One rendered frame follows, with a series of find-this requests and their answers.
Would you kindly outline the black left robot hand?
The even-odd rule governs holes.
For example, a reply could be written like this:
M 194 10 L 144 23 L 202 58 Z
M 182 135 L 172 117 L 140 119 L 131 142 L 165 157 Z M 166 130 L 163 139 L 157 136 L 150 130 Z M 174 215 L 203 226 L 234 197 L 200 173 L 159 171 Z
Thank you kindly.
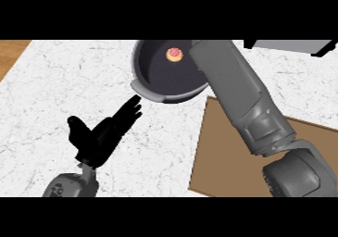
M 69 140 L 79 149 L 76 159 L 94 169 L 104 165 L 141 115 L 141 97 L 135 95 L 116 115 L 107 117 L 94 129 L 88 128 L 79 117 L 67 119 Z

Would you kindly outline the dark grey pot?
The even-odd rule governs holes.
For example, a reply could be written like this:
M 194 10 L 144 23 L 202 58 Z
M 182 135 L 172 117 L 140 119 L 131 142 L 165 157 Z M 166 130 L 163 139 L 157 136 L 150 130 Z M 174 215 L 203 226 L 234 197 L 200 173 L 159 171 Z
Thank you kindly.
M 132 71 L 132 89 L 141 97 L 157 103 L 178 104 L 191 100 L 209 87 L 208 79 L 190 56 L 199 40 L 138 40 Z M 166 58 L 171 48 L 179 48 L 184 58 L 172 62 Z

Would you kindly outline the grey appliance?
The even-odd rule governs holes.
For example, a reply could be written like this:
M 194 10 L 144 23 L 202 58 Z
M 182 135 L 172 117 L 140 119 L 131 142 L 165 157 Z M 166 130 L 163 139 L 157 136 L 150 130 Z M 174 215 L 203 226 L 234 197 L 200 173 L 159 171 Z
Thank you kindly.
M 244 47 L 255 47 L 292 51 L 323 57 L 336 49 L 338 40 L 246 40 Z

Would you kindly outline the brown flat tray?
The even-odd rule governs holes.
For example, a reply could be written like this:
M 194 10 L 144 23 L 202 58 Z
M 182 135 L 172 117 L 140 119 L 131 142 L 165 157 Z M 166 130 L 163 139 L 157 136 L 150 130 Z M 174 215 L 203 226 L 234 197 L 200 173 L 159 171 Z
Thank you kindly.
M 297 138 L 309 140 L 336 172 L 338 182 L 338 130 L 287 117 Z M 209 196 L 271 197 L 262 169 L 286 155 L 255 156 L 225 115 L 208 97 L 190 190 Z

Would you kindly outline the pink frosted cupcake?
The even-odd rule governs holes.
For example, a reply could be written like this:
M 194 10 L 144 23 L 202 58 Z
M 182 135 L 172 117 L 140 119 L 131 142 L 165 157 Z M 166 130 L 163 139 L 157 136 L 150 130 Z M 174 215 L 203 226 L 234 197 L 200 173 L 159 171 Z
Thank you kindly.
M 171 48 L 166 52 L 166 58 L 172 62 L 179 62 L 184 58 L 184 53 L 179 48 Z

